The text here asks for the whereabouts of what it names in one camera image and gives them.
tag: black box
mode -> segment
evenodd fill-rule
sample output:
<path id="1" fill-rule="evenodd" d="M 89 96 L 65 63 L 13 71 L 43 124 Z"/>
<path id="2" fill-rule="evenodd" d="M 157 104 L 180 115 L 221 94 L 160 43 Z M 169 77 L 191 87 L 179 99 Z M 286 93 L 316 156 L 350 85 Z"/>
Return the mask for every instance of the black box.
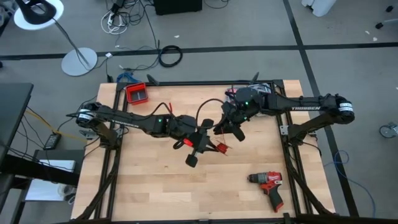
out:
<path id="1" fill-rule="evenodd" d="M 202 0 L 154 0 L 157 15 L 201 11 Z"/>

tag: lamp base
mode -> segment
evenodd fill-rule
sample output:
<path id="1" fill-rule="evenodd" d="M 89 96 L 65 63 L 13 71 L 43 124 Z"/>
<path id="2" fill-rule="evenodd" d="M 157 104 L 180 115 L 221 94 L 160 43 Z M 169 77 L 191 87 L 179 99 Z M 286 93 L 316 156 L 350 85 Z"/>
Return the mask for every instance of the lamp base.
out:
<path id="1" fill-rule="evenodd" d="M 86 58 L 88 64 L 81 56 L 78 56 L 76 50 L 71 50 L 62 59 L 62 71 L 70 76 L 80 76 L 90 72 L 97 64 L 97 53 L 88 47 L 80 47 L 79 51 Z"/>

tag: wooden table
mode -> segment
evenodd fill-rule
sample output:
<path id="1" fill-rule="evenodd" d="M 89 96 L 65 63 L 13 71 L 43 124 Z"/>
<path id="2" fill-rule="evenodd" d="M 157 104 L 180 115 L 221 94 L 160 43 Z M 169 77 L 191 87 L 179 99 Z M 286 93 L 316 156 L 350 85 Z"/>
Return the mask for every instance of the wooden table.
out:
<path id="1" fill-rule="evenodd" d="M 303 94 L 298 80 L 285 80 L 284 84 L 287 96 L 298 97 Z M 160 102 L 171 102 L 174 114 L 195 116 L 199 105 L 205 100 L 225 99 L 227 87 L 148 87 L 149 102 L 129 105 L 127 110 L 147 115 Z M 97 101 L 112 107 L 115 89 L 116 84 L 101 84 Z M 160 108 L 157 113 L 167 111 Z M 200 121 L 203 118 L 218 122 L 221 118 L 220 103 L 211 102 L 204 106 Z M 294 123 L 300 124 L 309 120 L 309 115 L 307 112 L 293 112 L 292 118 Z M 246 135 L 243 142 L 239 142 L 232 134 L 225 134 L 226 144 L 232 147 L 227 152 L 228 156 L 213 152 L 200 154 L 196 168 L 185 164 L 191 148 L 183 146 L 174 150 L 173 139 L 156 139 L 138 129 L 129 128 L 130 132 L 123 139 L 112 220 L 273 218 L 282 217 L 285 212 L 293 217 L 294 208 L 278 128 L 274 117 L 253 117 L 251 122 L 242 125 Z M 212 140 L 223 141 L 222 135 L 212 134 L 209 131 Z M 310 137 L 305 142 L 316 145 Z M 86 152 L 97 145 L 95 143 L 88 147 Z M 327 209 L 334 211 L 318 151 L 308 145 L 300 146 L 299 149 L 308 186 Z M 72 218 L 79 216 L 93 199 L 100 181 L 103 158 L 104 149 L 97 149 L 85 159 Z M 274 213 L 268 196 L 262 193 L 259 186 L 246 180 L 248 174 L 267 171 L 281 172 L 284 177 L 284 183 L 279 187 L 284 206 L 278 213 Z M 107 198 L 108 193 L 104 196 L 103 214 Z"/>

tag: small red container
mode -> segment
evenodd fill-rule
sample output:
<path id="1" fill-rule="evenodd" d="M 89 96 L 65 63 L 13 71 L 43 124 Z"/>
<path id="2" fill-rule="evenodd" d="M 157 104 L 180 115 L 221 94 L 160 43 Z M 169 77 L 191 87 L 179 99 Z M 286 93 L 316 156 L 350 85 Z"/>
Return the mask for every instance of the small red container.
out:
<path id="1" fill-rule="evenodd" d="M 148 93 L 145 83 L 137 83 L 126 87 L 127 102 L 132 105 L 148 101 Z"/>

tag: cordless drill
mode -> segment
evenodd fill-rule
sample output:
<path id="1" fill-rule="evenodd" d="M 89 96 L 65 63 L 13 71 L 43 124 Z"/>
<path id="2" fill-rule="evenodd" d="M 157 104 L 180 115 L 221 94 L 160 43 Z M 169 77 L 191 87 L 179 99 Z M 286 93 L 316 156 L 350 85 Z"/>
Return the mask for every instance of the cordless drill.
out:
<path id="1" fill-rule="evenodd" d="M 264 194 L 269 196 L 272 208 L 275 212 L 278 212 L 278 209 L 284 204 L 278 193 L 278 187 L 282 184 L 282 175 L 280 172 L 250 174 L 248 176 L 248 181 L 250 183 L 260 184 L 260 188 L 264 190 Z"/>

